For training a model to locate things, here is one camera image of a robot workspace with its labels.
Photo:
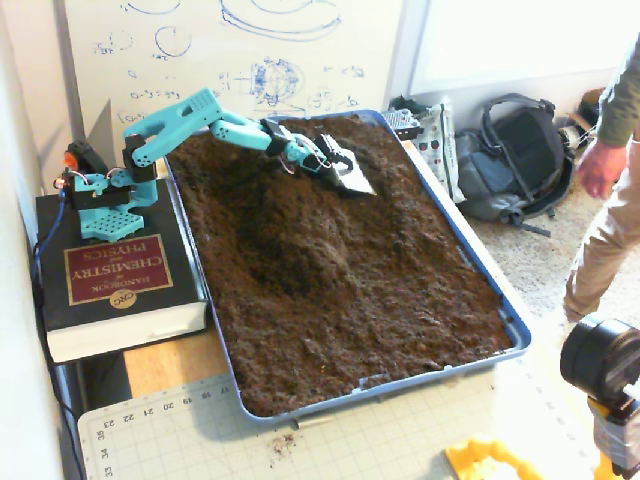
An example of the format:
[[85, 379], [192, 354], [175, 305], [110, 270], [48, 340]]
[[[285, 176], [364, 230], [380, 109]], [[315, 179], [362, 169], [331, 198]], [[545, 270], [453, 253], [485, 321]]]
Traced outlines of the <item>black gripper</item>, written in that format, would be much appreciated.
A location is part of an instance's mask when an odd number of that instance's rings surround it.
[[342, 149], [329, 134], [319, 134], [313, 141], [302, 136], [299, 143], [309, 151], [299, 163], [303, 169], [330, 181], [342, 190], [376, 194], [356, 162], [354, 153]]

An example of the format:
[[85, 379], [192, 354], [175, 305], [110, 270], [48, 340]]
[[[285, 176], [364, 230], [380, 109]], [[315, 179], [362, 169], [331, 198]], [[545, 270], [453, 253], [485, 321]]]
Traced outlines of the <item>person's hand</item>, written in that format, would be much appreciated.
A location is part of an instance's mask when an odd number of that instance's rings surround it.
[[626, 148], [593, 141], [583, 152], [576, 173], [593, 198], [606, 199], [626, 166]]

